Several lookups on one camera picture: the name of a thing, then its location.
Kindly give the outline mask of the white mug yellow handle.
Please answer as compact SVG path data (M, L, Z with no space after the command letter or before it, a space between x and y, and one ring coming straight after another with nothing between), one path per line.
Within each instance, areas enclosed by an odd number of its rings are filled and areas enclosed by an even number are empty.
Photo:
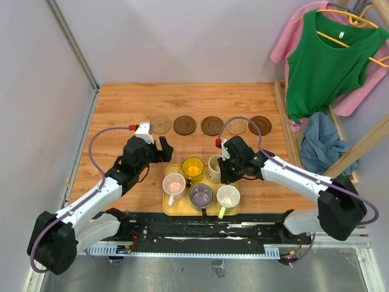
M225 185L218 189L216 199L220 208L218 218L221 220L239 204L241 195L235 186Z

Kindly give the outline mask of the cream ceramic mug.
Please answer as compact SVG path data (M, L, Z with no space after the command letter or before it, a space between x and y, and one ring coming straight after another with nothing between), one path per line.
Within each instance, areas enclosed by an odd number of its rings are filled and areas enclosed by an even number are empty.
M211 183L221 183L221 170L218 164L218 159L222 158L221 155L214 155L208 160L207 178Z

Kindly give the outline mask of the dark brown coaster back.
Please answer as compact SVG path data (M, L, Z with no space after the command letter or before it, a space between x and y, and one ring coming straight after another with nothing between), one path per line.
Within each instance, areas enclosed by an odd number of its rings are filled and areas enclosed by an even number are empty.
M179 116L173 122L173 129L177 134L187 136L195 131L196 121L191 116Z

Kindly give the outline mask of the woven coaster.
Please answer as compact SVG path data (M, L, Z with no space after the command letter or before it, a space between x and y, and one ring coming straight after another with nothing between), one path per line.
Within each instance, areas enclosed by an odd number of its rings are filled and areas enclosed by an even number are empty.
M244 133L247 128L247 124L244 119L234 119L226 126L226 130L231 134Z
M167 116L156 116L151 119L152 133L162 135L169 132L171 120Z

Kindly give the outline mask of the purple ceramic mug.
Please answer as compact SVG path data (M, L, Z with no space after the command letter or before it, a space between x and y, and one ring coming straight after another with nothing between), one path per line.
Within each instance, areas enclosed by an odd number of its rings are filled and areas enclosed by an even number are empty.
M206 217L207 209L213 200L213 191L210 186L204 183L195 184L189 191L189 200L192 208Z

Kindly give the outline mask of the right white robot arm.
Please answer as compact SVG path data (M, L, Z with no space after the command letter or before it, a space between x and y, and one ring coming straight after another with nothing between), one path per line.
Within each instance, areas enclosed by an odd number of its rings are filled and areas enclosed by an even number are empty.
M217 139L223 184L243 178L270 181L292 190L316 205L315 209L286 211L275 228L276 238L290 243L302 233L325 232L345 241L367 214L365 204L346 176L330 178L292 165L266 150L254 152L239 136Z

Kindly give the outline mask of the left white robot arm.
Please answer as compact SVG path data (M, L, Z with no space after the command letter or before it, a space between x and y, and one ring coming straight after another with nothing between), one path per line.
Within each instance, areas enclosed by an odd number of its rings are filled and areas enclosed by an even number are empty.
M154 142L131 137L102 180L67 207L50 213L44 211L35 222L27 247L30 264L37 273L64 273L77 255L105 238L122 241L129 236L129 216L115 208L104 210L140 182L140 174L150 164L170 162L173 147L165 137Z

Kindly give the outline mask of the dark brown coaster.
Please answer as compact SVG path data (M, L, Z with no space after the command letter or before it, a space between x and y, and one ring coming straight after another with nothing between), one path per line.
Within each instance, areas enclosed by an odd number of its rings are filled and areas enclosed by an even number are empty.
M208 116L202 120L201 130L208 136L217 136L220 133L223 125L224 122L221 118L216 116Z
M177 134L187 136L195 131L196 121L191 116L179 116L173 122L173 129Z
M259 135L257 129L253 126L253 123L259 128L262 136L265 136L270 133L272 129L272 124L268 118L264 116L253 116L251 118L251 121L252 123L248 123L248 127L251 133L257 136Z

